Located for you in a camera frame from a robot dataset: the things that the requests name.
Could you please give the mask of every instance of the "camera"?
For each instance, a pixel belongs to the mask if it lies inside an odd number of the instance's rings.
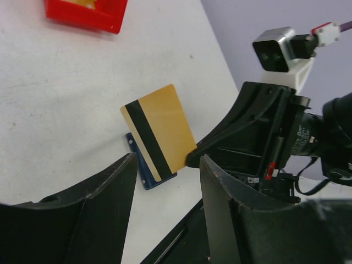
[[[265,31],[253,42],[253,48],[264,70],[282,73],[290,71],[295,65],[290,43],[293,37],[294,29],[282,27]]]

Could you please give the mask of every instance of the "card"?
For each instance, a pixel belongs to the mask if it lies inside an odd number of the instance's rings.
[[[197,146],[173,85],[123,106],[121,113],[155,181],[186,166]]]

